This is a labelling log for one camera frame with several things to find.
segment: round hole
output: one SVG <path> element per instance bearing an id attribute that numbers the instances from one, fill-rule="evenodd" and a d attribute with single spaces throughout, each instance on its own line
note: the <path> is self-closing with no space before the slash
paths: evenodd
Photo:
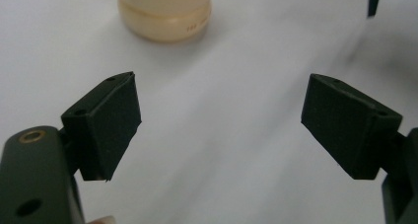
<path id="1" fill-rule="evenodd" d="M 74 112 L 74 115 L 83 115 L 86 112 L 87 112 L 86 110 L 78 110 L 78 111 Z"/>
<path id="2" fill-rule="evenodd" d="M 46 132 L 43 130 L 32 130 L 23 134 L 19 138 L 19 141 L 21 143 L 33 143 L 33 142 L 39 141 L 45 135 L 45 133 Z"/>
<path id="3" fill-rule="evenodd" d="M 16 210 L 16 215 L 20 217 L 31 215 L 32 213 L 36 212 L 41 205 L 42 202 L 40 201 L 40 199 L 31 199 L 18 207 L 18 209 Z"/>

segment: white surface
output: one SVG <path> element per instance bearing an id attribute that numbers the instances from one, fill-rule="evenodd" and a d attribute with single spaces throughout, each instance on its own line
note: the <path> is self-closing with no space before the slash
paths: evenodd
<path id="1" fill-rule="evenodd" d="M 300 124 L 320 73 L 403 114 L 403 134 L 418 125 L 418 2 L 366 11 L 367 0 L 213 0 L 204 35 L 166 45 L 130 33 L 116 0 L 0 0 L 0 138 L 61 127 L 102 79 L 132 70 L 143 123 L 111 182 L 77 175 L 87 220 L 382 224 L 384 173 L 352 181 Z"/>

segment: white table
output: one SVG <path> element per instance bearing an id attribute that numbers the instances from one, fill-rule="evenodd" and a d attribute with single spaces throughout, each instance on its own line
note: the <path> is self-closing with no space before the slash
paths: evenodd
<path id="1" fill-rule="evenodd" d="M 86 220 L 383 224 L 380 172 L 352 181 L 300 124 L 311 73 L 418 126 L 418 1 L 213 0 L 203 35 L 159 44 L 116 0 L 0 0 L 0 138 L 134 71 L 143 123 L 111 182 L 76 175 Z"/>

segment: beige object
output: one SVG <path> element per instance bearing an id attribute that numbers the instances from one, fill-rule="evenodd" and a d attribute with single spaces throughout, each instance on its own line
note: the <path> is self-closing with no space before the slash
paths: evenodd
<path id="1" fill-rule="evenodd" d="M 156 41 L 178 41 L 208 23 L 210 0 L 118 0 L 122 20 L 136 34 Z"/>

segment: tabletop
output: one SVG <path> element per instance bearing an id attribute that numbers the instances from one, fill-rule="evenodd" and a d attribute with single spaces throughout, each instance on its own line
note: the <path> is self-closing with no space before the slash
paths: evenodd
<path id="1" fill-rule="evenodd" d="M 0 0 L 0 138 L 136 75 L 143 122 L 110 182 L 76 174 L 86 220 L 383 224 L 381 171 L 352 181 L 301 125 L 311 73 L 418 126 L 418 1 L 212 0 L 198 36 L 130 32 L 117 0 Z"/>

